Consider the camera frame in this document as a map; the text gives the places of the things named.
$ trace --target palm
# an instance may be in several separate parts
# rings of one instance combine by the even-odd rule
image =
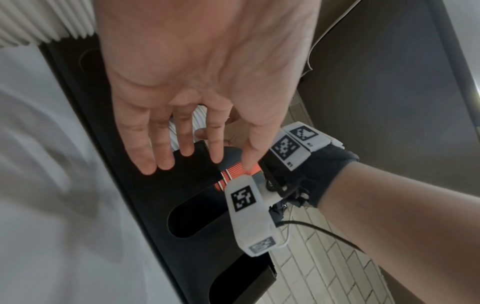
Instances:
[[[180,151],[193,153],[191,113],[199,103],[208,107],[212,160],[223,157],[223,127],[233,104],[250,123],[244,166],[257,162],[295,91],[319,4],[98,0],[98,30],[115,118],[139,169],[152,173],[156,164],[162,169],[173,166],[165,128],[172,111]]]

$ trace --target wire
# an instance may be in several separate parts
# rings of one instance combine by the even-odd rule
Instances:
[[[288,221],[291,221],[293,216],[294,216],[294,207],[292,206],[290,209],[290,217],[288,219]],[[285,246],[287,246],[287,244],[289,243],[290,241],[290,226],[288,226],[286,228],[286,240],[285,242],[283,242],[282,244],[278,245],[275,249],[281,249],[281,248],[284,248]]]
[[[312,229],[315,229],[315,230],[318,230],[318,231],[321,231],[323,233],[325,233],[326,235],[329,235],[337,240],[339,240],[340,242],[343,242],[345,244],[347,244],[348,246],[352,247],[352,248],[355,248],[356,250],[358,251],[361,251],[363,252],[363,250],[361,250],[357,245],[353,244],[352,242],[344,239],[343,237],[340,237],[334,233],[331,233],[330,231],[328,230],[325,230],[323,228],[320,228],[320,227],[317,227],[315,225],[312,225],[312,224],[309,224],[309,223],[305,223],[305,222],[300,222],[300,221],[296,221],[296,220],[287,220],[287,221],[280,221],[280,222],[277,222],[275,224],[276,227],[281,227],[281,226],[284,226],[284,225],[289,225],[289,224],[295,224],[295,225],[301,225],[301,226],[306,226],[306,227],[309,227],[309,228],[312,228]]]
[[[354,2],[354,4],[352,4],[352,5],[348,8],[348,10],[347,10],[345,13],[343,13],[343,14],[320,36],[320,38],[318,38],[318,39],[315,41],[315,43],[313,44],[313,46],[310,48],[310,52],[308,53],[308,57],[307,57],[307,59],[306,59],[306,65],[308,66],[308,71],[306,71],[305,73],[303,73],[303,74],[301,75],[302,77],[305,76],[306,73],[308,73],[308,72],[310,72],[310,71],[313,71],[312,66],[310,65],[310,55],[312,54],[312,51],[313,51],[314,47],[317,46],[317,43],[319,43],[319,41],[322,40],[322,38],[325,37],[325,35],[328,34],[328,33],[330,32],[330,30],[333,29],[334,26],[337,25],[337,23],[339,23],[340,21],[342,21],[342,19],[345,18],[345,16],[348,15],[348,13],[350,13],[350,12],[354,9],[354,7],[356,7],[357,4],[360,3],[360,1],[362,1],[362,0],[356,0],[356,1]]]

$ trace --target forearm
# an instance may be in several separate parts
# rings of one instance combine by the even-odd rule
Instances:
[[[425,302],[478,302],[480,199],[352,163],[319,208]]]

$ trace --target tiled floor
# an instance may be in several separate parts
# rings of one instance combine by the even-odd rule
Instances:
[[[306,113],[296,93],[283,124],[311,125]],[[345,237],[317,209],[291,208],[294,219]],[[286,227],[282,233],[286,238]],[[380,269],[369,257],[321,232],[292,225],[288,246],[270,255],[277,281],[257,304],[394,304]]]

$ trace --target black cable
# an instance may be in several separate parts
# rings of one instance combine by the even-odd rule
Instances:
[[[315,225],[312,225],[312,224],[309,224],[309,223],[305,223],[305,222],[300,222],[300,221],[296,221],[296,220],[286,220],[286,221],[280,221],[280,222],[277,222],[275,223],[275,227],[281,227],[281,226],[284,226],[284,225],[288,225],[288,224],[295,224],[295,225],[301,225],[301,226],[306,226],[306,227],[309,227],[309,228],[312,228],[312,229],[315,229],[315,230],[318,230],[318,231],[321,231],[323,233],[325,233],[326,235],[329,235],[337,240],[339,240],[340,242],[343,242],[345,244],[347,244],[348,246],[352,247],[352,248],[355,248],[356,250],[358,251],[361,251],[363,252],[363,250],[361,250],[357,245],[353,244],[352,242],[344,239],[343,237],[340,237],[334,233],[331,233],[330,231],[328,230],[325,230],[323,228],[320,228],[318,226],[315,226]]]

